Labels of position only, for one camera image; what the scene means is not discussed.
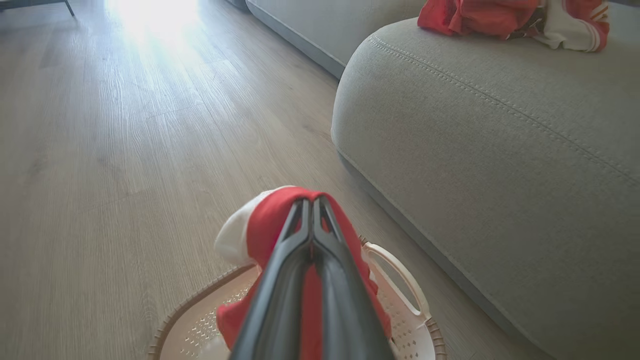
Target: furniture leg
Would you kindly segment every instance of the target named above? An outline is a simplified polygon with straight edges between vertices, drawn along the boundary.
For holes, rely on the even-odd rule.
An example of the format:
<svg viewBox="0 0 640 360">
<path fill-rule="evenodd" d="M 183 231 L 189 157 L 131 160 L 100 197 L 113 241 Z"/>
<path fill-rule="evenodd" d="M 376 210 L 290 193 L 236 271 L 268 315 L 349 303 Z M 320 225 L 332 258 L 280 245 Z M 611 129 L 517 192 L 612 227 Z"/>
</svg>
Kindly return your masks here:
<svg viewBox="0 0 640 360">
<path fill-rule="evenodd" d="M 74 11 L 71 9 L 71 5 L 69 5 L 69 1 L 65 0 L 65 4 L 67 4 L 67 9 L 69 9 L 69 12 L 71 13 L 71 16 L 76 17 L 76 15 L 74 14 Z"/>
</svg>

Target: basket rim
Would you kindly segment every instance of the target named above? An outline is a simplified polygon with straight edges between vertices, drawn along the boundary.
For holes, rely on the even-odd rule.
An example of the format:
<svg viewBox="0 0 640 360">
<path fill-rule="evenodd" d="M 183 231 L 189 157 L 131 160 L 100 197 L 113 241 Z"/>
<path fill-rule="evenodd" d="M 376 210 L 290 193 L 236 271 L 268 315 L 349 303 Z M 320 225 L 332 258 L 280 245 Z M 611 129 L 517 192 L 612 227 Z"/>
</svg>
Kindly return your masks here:
<svg viewBox="0 0 640 360">
<path fill-rule="evenodd" d="M 162 347 L 166 341 L 167 336 L 171 332 L 173 326 L 178 322 L 178 319 L 187 310 L 191 309 L 195 304 L 202 301 L 204 298 L 211 295 L 214 291 L 220 289 L 222 286 L 230 283 L 240 275 L 254 268 L 255 265 L 246 265 L 246 266 L 236 266 L 231 268 L 229 271 L 225 272 L 218 276 L 212 283 L 200 289 L 200 291 L 196 292 L 194 295 L 190 296 L 187 300 L 183 301 L 181 304 L 175 307 L 173 311 L 163 320 L 162 327 L 160 327 L 156 333 L 154 334 L 154 340 L 151 345 L 149 345 L 149 351 L 147 352 L 147 358 L 149 360 L 159 360 Z"/>
<path fill-rule="evenodd" d="M 362 245 L 367 242 L 367 240 L 363 236 L 360 237 L 360 241 L 362 242 Z M 160 360 L 161 351 L 169 333 L 173 329 L 173 326 L 178 322 L 180 317 L 187 312 L 187 310 L 191 309 L 195 304 L 199 303 L 214 291 L 220 289 L 222 286 L 230 283 L 245 272 L 255 268 L 255 266 L 255 264 L 250 264 L 231 268 L 229 271 L 218 276 L 209 285 L 204 286 L 200 291 L 196 292 L 184 302 L 176 306 L 175 309 L 165 318 L 165 320 L 163 320 L 162 326 L 154 334 L 154 340 L 152 344 L 149 345 L 149 350 L 147 352 L 147 359 Z M 447 360 L 448 355 L 445 347 L 444 337 L 442 336 L 440 328 L 434 320 L 433 315 L 431 315 L 431 317 L 424 322 L 424 325 L 427 327 L 429 335 L 431 336 L 431 341 L 433 342 L 433 347 L 436 355 L 435 360 Z"/>
</svg>

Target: sofa cushion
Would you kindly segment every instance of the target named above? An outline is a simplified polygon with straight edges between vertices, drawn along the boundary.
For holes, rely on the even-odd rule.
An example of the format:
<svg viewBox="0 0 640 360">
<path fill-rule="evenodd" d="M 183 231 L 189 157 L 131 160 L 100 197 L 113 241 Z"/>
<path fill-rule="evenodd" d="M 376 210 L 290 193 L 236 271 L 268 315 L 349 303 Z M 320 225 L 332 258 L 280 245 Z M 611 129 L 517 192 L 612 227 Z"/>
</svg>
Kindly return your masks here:
<svg viewBox="0 0 640 360">
<path fill-rule="evenodd" d="M 338 151 L 414 238 L 558 358 L 640 350 L 640 10 L 612 4 L 611 24 L 579 53 L 398 22 L 334 107 Z"/>
</svg>

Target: red cloth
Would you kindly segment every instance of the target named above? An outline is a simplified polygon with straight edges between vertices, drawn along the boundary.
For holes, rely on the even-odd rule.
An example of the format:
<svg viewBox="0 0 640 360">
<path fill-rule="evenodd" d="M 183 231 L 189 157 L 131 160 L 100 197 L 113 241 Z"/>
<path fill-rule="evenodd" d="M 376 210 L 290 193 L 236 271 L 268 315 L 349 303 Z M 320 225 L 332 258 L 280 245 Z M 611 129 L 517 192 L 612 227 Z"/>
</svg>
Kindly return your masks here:
<svg viewBox="0 0 640 360">
<path fill-rule="evenodd" d="M 553 49 L 563 42 L 568 49 L 600 51 L 609 34 L 608 9 L 607 0 L 429 0 L 418 26 L 446 35 L 536 37 Z"/>
<path fill-rule="evenodd" d="M 246 228 L 248 253 L 261 268 L 266 268 L 275 243 L 280 236 L 289 210 L 297 199 L 314 200 L 320 195 L 327 196 L 340 229 L 353 255 L 360 276 L 369 297 L 378 314 L 385 335 L 391 336 L 391 323 L 388 314 L 378 302 L 378 286 L 369 279 L 369 265 L 362 259 L 360 239 L 342 208 L 330 195 L 312 192 L 304 188 L 288 187 L 277 190 L 262 200 L 253 210 Z M 258 276 L 247 295 L 233 304 L 220 306 L 216 312 L 218 329 L 222 333 L 229 349 L 233 348 L 242 327 L 251 299 L 257 291 L 262 275 Z M 314 266 L 309 268 L 305 278 L 302 305 L 300 359 L 320 360 L 322 358 L 322 284 Z"/>
<path fill-rule="evenodd" d="M 429 0 L 418 26 L 446 35 L 472 32 L 506 39 L 529 20 L 538 0 Z"/>
</svg>

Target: red and white cloth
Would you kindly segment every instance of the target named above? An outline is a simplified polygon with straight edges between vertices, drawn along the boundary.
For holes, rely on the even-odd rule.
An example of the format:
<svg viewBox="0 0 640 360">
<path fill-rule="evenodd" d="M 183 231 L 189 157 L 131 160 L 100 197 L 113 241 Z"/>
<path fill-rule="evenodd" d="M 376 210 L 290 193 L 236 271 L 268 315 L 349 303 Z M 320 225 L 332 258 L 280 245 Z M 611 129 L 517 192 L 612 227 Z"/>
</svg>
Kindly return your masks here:
<svg viewBox="0 0 640 360">
<path fill-rule="evenodd" d="M 549 45 L 600 51 L 607 44 L 607 0 L 428 0 L 418 26 L 446 35 L 533 37 Z"/>
<path fill-rule="evenodd" d="M 262 269 L 266 268 L 293 202 L 297 199 L 314 200 L 320 195 L 327 196 L 331 204 L 385 335 L 390 338 L 390 318 L 376 297 L 378 285 L 370 278 L 369 265 L 362 259 L 360 239 L 342 208 L 330 195 L 296 186 L 285 186 L 263 192 L 227 220 L 218 234 L 215 249 L 233 264 L 255 263 Z M 216 311 L 218 329 L 229 349 L 233 348 L 236 342 L 261 277 L 261 275 L 258 276 L 242 300 L 220 306 Z M 312 266 L 306 274 L 303 290 L 300 359 L 320 360 L 321 358 L 322 284 Z"/>
</svg>

